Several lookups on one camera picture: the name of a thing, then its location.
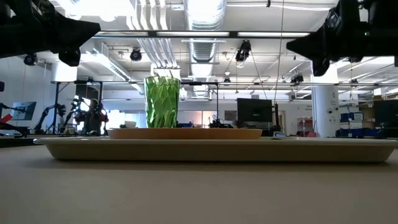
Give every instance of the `green glass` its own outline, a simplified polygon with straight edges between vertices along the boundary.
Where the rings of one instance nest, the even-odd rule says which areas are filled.
[[[144,83],[147,127],[175,128],[180,80],[171,77],[147,77]]]

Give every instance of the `white column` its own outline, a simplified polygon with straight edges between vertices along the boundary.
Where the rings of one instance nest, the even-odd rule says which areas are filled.
[[[324,76],[312,76],[312,82],[338,83],[337,68],[330,65]],[[340,129],[338,95],[337,86],[312,87],[312,116],[317,137],[336,137],[336,131]]]
[[[73,82],[77,79],[77,67],[70,67],[69,65],[59,62],[53,63],[51,67],[51,81],[52,82]],[[55,103],[55,89],[56,84],[53,84],[50,91],[50,102],[53,105]],[[69,84],[66,86],[59,94],[58,94],[58,104],[65,105],[67,107],[67,113],[71,109],[71,103],[73,98],[76,95],[76,85]],[[43,124],[42,129],[45,128],[45,125],[50,126],[53,121],[54,110],[49,111],[49,114],[46,117],[46,122]]]

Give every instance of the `table surface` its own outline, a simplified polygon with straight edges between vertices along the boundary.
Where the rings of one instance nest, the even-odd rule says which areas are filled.
[[[398,223],[398,152],[381,164],[58,161],[0,149],[0,223]]]

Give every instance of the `computer monitor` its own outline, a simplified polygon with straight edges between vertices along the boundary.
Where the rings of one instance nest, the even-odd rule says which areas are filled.
[[[238,98],[238,121],[272,122],[272,100]]]
[[[13,108],[18,108],[22,111],[12,110],[12,120],[14,121],[30,121],[33,118],[33,113],[35,111],[36,102],[23,102],[12,104]]]
[[[378,123],[398,123],[398,100],[374,102],[374,119]]]

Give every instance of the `wooden tray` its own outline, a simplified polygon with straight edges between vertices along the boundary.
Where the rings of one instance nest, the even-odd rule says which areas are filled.
[[[260,129],[233,128],[117,128],[111,139],[259,139]]]
[[[258,140],[114,140],[44,138],[57,159],[220,162],[382,162],[394,140],[262,138]]]

